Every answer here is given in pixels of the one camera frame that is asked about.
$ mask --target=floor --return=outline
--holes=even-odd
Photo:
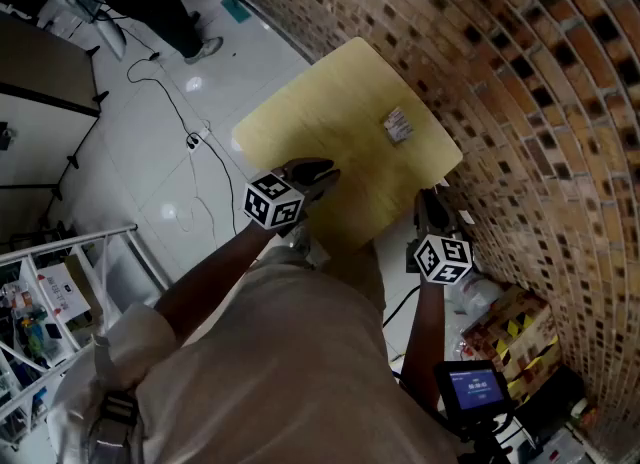
[[[102,116],[78,154],[79,170],[62,183],[64,201],[56,201],[51,219],[73,223],[79,232],[138,224],[138,235],[167,276],[175,281],[247,223],[240,210],[245,181],[256,172],[232,139],[245,116],[309,65],[266,23],[253,15],[236,23],[220,0],[183,0],[201,13],[197,27],[205,37],[223,36],[221,50],[196,65],[160,40],[144,24],[122,20],[124,28],[161,57],[141,62],[130,76],[159,80],[168,90],[189,130],[211,130],[207,142],[229,171],[205,146],[192,155],[185,133],[165,93],[154,82],[130,83],[127,69],[151,52],[128,37],[126,56],[118,62],[105,46],[94,56],[98,91],[108,90]],[[101,41],[82,25],[71,41],[89,49]],[[418,284],[404,272],[405,247],[415,237],[408,213],[376,239],[390,314]],[[385,328],[390,359],[404,352],[417,295]]]

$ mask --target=brick wall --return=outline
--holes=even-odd
[[[465,155],[478,259],[548,299],[620,459],[640,436],[639,0],[251,0],[312,60],[365,38]]]

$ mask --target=person's arm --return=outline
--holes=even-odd
[[[433,367],[444,361],[444,287],[421,277],[418,308],[402,366],[402,382],[421,404],[437,409]]]
[[[155,310],[180,343],[214,312],[274,235],[251,222],[160,297]]]

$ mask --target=yellow board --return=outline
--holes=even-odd
[[[400,107],[413,134],[394,145],[383,122]],[[462,153],[420,98],[363,39],[344,44],[280,89],[234,129],[255,167],[330,158],[336,188],[309,210],[312,234],[332,256],[349,254],[412,206]]]

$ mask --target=small screen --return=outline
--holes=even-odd
[[[491,370],[449,373],[461,409],[473,409],[504,400]]]

